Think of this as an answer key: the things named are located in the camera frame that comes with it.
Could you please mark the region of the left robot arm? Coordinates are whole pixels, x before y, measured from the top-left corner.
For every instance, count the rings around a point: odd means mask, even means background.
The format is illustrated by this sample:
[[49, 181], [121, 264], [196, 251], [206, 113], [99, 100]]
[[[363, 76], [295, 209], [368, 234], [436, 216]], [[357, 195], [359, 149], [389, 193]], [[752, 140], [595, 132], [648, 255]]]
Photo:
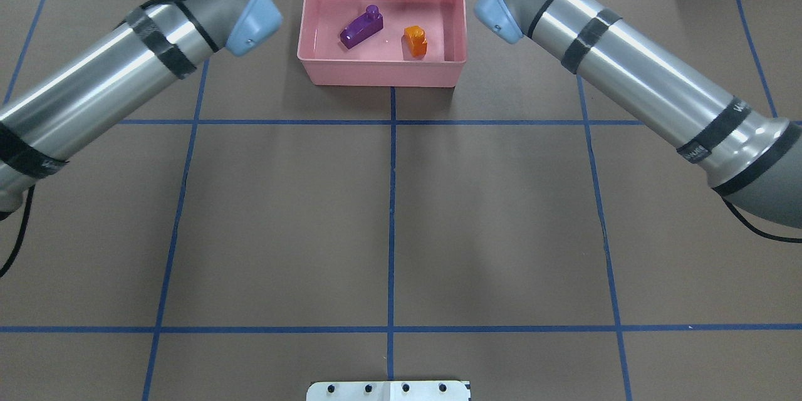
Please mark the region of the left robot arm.
[[2, 218], [23, 192], [222, 49], [242, 56], [281, 26], [273, 0], [151, 0], [2, 107]]

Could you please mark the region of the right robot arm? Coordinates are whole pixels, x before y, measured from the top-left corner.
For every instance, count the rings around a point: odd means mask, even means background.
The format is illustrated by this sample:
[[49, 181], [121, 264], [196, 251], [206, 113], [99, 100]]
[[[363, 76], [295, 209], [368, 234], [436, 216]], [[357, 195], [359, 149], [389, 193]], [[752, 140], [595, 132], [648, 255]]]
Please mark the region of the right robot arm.
[[523, 38], [599, 89], [688, 161], [728, 204], [801, 224], [800, 126], [768, 118], [596, 0], [478, 0], [507, 43]]

